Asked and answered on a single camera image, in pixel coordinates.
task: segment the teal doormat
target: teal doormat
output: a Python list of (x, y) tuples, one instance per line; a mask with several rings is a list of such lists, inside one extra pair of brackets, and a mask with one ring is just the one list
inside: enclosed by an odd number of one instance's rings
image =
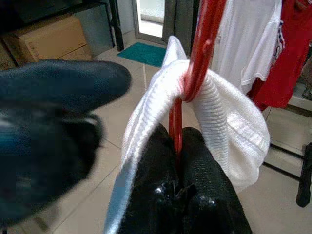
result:
[(117, 56), (142, 62), (154, 67), (161, 67), (165, 54), (165, 48), (137, 42), (121, 51)]

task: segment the red hook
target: red hook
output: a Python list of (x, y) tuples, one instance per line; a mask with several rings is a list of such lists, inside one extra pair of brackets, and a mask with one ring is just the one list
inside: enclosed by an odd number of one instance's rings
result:
[[(184, 76), (184, 101), (198, 93), (209, 66), (226, 0), (201, 0), (189, 68)], [(175, 143), (179, 169), (182, 150), (182, 100), (177, 98), (169, 113), (169, 135)]]

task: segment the white knit hat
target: white knit hat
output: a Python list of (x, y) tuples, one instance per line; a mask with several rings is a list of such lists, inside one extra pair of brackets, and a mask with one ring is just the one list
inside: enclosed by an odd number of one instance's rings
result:
[[(105, 234), (118, 232), (142, 150), (174, 100), (183, 96), (183, 75), (188, 66), (181, 43), (170, 37), (161, 70), (153, 76), (125, 131), (121, 171), (115, 181)], [(254, 184), (270, 144), (261, 112), (244, 94), (211, 70), (193, 104), (205, 144), (236, 191)]]

